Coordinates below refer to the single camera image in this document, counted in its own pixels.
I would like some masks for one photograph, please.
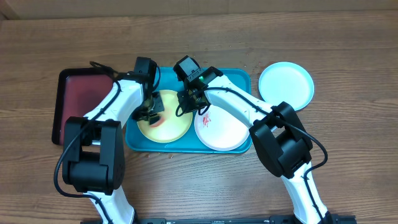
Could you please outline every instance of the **blue tray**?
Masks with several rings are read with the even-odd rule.
[[[242,90],[251,93],[250,76],[238,68],[221,68],[224,75],[226,75],[231,82]],[[159,86],[156,90],[175,90],[182,91],[183,83],[178,82],[177,75],[171,67],[161,67],[162,77]],[[241,154],[246,152],[251,145],[250,136],[238,148],[230,151],[216,151],[205,146],[198,138],[193,121],[195,120],[196,112],[194,112],[192,124],[180,139],[169,143],[157,143],[147,139],[139,130],[137,122],[129,118],[126,128],[126,143],[134,151],[139,152],[182,152],[182,153],[218,153],[218,154]]]

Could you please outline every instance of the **robotic hand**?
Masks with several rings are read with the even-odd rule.
[[[83,192],[78,197],[91,199],[103,223],[131,224],[135,220],[136,213],[121,187],[125,167],[121,128],[130,114],[133,119],[145,119],[150,123],[159,119],[157,112],[164,108],[160,96],[152,93],[156,67],[156,63],[149,58],[138,58],[134,71],[116,82],[98,107],[86,114],[90,120],[72,117],[65,125],[64,153],[57,168],[63,162],[64,182]],[[272,106],[258,100],[232,84],[215,67],[200,68],[188,56],[177,62],[174,71],[184,82],[185,91],[178,93],[183,113],[215,105],[249,128],[262,164],[276,177],[282,177],[293,201],[295,223],[343,223],[332,220],[319,198],[312,179],[309,153],[314,138],[305,132],[290,105],[283,102]],[[87,130],[91,121],[93,128]],[[282,127],[285,131],[275,138],[272,131]],[[101,145],[99,154],[82,151],[82,146],[91,144]],[[58,191],[64,196],[77,197]]]

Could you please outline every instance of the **wooden table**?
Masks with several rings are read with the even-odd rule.
[[[137,56],[170,67],[184,55],[204,67],[244,69],[254,96],[268,63],[306,68],[315,96],[299,116],[328,149],[328,163],[314,172],[323,202],[358,223],[396,223],[398,11],[2,21],[0,223],[98,218],[89,200],[62,197],[53,186],[61,70],[94,60],[127,71]],[[253,148],[239,156],[125,151],[123,188],[140,217],[293,214],[282,181]],[[317,147],[312,156],[323,158]]]

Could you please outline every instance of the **round plate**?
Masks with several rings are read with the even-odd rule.
[[[141,133],[154,142],[167,143],[182,137],[192,123],[192,113],[181,117],[175,115],[178,106],[177,92],[173,90],[160,90],[164,111],[160,112],[160,120],[152,125],[148,121],[138,121]]]
[[[259,91],[267,103],[279,105],[284,101],[297,111],[310,103],[315,87],[303,67],[291,62],[278,62],[261,73]]]
[[[193,123],[200,141],[217,151],[236,149],[249,136],[249,130],[242,122],[213,105],[204,115],[197,114]]]

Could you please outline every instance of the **red mark on plate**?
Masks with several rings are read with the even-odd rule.
[[[203,127],[208,127],[208,123],[211,121],[211,119],[209,118],[209,113],[207,113],[204,117],[203,117]]]

